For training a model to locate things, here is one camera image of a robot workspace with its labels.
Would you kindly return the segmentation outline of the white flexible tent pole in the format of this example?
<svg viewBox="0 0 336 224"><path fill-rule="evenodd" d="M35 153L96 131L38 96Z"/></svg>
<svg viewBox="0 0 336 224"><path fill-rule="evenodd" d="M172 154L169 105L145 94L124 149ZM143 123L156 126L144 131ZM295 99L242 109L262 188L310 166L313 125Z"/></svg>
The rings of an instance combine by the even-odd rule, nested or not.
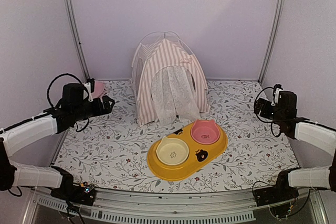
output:
<svg viewBox="0 0 336 224"><path fill-rule="evenodd" d="M138 52L140 50L141 45L153 44L153 43L159 41L161 38L163 38L164 35L165 35L165 32L163 32L163 31L154 31L154 32L151 32L151 33L145 35L139 41L139 44L138 44L138 46L135 50L135 53L134 53L134 56L133 56L133 59L132 59L132 63L131 63L131 67L133 67L134 64L135 64L135 60L136 60L136 57L138 55Z"/></svg>

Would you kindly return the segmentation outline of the pink cat-ear pet bowl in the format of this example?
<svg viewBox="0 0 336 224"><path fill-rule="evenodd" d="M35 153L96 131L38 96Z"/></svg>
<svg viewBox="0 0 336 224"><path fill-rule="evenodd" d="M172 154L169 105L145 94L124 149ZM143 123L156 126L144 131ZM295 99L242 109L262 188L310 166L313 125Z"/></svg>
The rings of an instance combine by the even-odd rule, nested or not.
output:
<svg viewBox="0 0 336 224"><path fill-rule="evenodd" d="M215 120L196 120L191 127L192 139L203 145L211 145L218 141L220 130Z"/></svg>

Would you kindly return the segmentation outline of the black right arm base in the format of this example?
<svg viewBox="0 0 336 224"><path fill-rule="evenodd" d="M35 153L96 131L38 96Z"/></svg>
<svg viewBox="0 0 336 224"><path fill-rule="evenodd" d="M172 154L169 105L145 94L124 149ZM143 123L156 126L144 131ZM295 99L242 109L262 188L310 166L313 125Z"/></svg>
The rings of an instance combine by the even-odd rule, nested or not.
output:
<svg viewBox="0 0 336 224"><path fill-rule="evenodd" d="M261 189L252 189L257 206L264 206L279 203L282 201L297 198L299 192L297 188L290 187L288 175L298 168L283 170L278 174L275 185Z"/></svg>

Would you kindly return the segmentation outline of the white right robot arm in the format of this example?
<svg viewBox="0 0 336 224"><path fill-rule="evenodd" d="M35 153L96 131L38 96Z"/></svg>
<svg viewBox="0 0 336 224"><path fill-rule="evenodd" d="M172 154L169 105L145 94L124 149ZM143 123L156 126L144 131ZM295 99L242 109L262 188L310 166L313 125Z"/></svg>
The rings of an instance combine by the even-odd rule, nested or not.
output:
<svg viewBox="0 0 336 224"><path fill-rule="evenodd" d="M335 129L297 115L297 95L273 87L272 99L256 97L254 114L270 126L277 125L279 134L294 145L299 168L283 170L277 176L271 196L284 200L292 189L305 187L335 191Z"/></svg>

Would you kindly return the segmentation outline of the striped pet tent fabric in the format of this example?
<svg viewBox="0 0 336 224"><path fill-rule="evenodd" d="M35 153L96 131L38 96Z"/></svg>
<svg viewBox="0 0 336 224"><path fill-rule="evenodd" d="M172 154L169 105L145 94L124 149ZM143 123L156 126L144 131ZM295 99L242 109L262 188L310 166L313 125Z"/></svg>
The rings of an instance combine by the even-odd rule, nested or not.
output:
<svg viewBox="0 0 336 224"><path fill-rule="evenodd" d="M210 111L207 81L193 55L169 39L141 45L132 67L132 89L139 126L176 118L195 121Z"/></svg>

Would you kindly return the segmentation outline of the cream cat-ear pet bowl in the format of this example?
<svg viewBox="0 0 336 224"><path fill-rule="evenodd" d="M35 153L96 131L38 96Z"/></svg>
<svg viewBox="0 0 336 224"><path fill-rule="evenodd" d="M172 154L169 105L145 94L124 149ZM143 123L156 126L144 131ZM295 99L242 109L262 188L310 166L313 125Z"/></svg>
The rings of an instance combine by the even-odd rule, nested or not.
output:
<svg viewBox="0 0 336 224"><path fill-rule="evenodd" d="M190 153L188 145L179 138L168 138L164 136L156 150L158 160L167 166L183 164Z"/></svg>

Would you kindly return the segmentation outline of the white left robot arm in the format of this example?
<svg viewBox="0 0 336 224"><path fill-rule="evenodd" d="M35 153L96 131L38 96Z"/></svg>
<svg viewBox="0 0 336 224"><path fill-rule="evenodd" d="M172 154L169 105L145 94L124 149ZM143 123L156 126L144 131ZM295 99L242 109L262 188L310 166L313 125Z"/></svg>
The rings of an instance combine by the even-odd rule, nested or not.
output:
<svg viewBox="0 0 336 224"><path fill-rule="evenodd" d="M78 195L73 176L51 167L53 153L62 133L78 122L110 114L114 99L103 82L88 79L63 86L60 100L42 113L1 129L1 190L13 187L57 189L67 200Z"/></svg>

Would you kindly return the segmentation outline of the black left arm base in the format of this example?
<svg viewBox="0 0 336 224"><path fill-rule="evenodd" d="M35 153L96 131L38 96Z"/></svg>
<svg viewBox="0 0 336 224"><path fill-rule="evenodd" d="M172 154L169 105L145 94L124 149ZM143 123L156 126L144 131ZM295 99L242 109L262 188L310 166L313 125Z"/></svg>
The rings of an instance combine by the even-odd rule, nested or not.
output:
<svg viewBox="0 0 336 224"><path fill-rule="evenodd" d="M60 187L51 189L50 195L52 197L66 202L93 206L96 197L94 184L89 184L88 182L75 184L73 176L69 172L57 166L52 166L52 168L62 176Z"/></svg>

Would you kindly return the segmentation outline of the yellow double bowl holder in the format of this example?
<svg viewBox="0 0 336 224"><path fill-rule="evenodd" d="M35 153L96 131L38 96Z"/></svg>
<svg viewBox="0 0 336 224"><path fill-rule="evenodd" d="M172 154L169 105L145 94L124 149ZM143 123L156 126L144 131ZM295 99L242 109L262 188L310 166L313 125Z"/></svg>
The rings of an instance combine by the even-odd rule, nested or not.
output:
<svg viewBox="0 0 336 224"><path fill-rule="evenodd" d="M183 180L220 156L227 144L225 131L214 120L196 120L152 144L148 167L160 179Z"/></svg>

